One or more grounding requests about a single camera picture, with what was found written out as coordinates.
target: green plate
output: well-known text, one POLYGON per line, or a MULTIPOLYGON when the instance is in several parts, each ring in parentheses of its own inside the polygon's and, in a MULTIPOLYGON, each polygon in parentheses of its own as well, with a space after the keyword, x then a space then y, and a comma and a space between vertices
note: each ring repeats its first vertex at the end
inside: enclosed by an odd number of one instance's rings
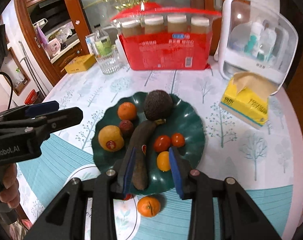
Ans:
MULTIPOLYGON (((147 93, 138 92, 128 98, 122 98, 118 103, 108 108, 104 117, 96 124, 95 135, 92 139, 93 160, 101 172, 110 169, 116 160, 125 156, 125 147, 121 150, 111 153, 105 151, 98 143, 98 133, 106 125, 119 125, 120 119, 117 115, 118 107, 124 102, 131 102, 137 108, 138 119, 133 122, 136 127, 139 123, 146 120, 143 106, 147 93)), ((205 135, 201 118, 196 114, 193 107, 179 99, 175 95, 170 95, 173 99, 173 110, 170 117, 166 119, 166 123, 159 125, 154 134, 149 139, 146 151, 147 172, 149 175, 149 185, 145 190, 137 190, 131 184, 130 193, 139 195, 149 195, 165 192, 174 187, 174 181, 171 171, 163 172, 157 168, 157 153, 153 149, 155 139, 159 135, 168 135, 178 132, 185 137, 185 146, 179 148, 180 154, 184 159, 188 160, 192 168, 196 168, 199 163, 205 146, 205 135)))

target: human hand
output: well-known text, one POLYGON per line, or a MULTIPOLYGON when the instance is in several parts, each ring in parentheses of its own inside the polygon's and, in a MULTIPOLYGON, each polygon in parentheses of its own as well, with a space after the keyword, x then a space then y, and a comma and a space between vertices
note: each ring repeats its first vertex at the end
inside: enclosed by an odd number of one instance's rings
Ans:
POLYGON ((12 163, 8 166, 3 177, 5 189, 0 192, 0 201, 7 203, 10 208, 16 208, 20 202, 19 183, 17 180, 17 165, 12 163))

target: cherry tomato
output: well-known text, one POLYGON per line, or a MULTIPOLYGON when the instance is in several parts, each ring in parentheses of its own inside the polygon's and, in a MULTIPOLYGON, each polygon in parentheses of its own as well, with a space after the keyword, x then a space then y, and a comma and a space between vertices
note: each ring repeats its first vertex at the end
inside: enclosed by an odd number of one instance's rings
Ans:
POLYGON ((167 135, 158 136, 154 142, 155 152, 164 152, 167 151, 170 147, 170 137, 167 135))
POLYGON ((180 133, 174 133, 172 135, 171 141, 172 141, 172 145, 176 146, 177 148, 183 147, 185 145, 185 138, 180 133))
POLYGON ((130 193, 128 193, 127 195, 126 195, 126 197, 123 199, 124 201, 125 200, 129 200, 129 199, 131 199, 133 197, 133 195, 132 194, 130 194, 130 193))

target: green label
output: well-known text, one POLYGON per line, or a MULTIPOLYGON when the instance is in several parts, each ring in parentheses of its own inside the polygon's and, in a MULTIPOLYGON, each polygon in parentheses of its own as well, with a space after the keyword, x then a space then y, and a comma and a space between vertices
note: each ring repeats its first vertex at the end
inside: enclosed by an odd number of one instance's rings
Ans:
POLYGON ((95 45, 101 56, 106 56, 111 53, 111 42, 108 36, 102 38, 100 41, 96 41, 95 45))

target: teal striped fabric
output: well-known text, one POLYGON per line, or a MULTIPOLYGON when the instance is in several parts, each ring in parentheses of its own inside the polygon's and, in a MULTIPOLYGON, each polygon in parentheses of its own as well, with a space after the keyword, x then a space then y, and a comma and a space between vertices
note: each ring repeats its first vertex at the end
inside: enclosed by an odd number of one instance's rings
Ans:
MULTIPOLYGON (((19 163, 39 201, 46 207, 77 168, 93 163, 93 156, 52 134, 41 146, 41 157, 19 163)), ((293 186, 247 190, 248 194, 282 235, 292 199, 293 186)), ((175 189, 161 194, 163 209, 153 218, 141 217, 134 239, 181 239, 188 236, 191 201, 181 200, 175 189)), ((215 239, 220 239, 217 200, 214 199, 215 239)))

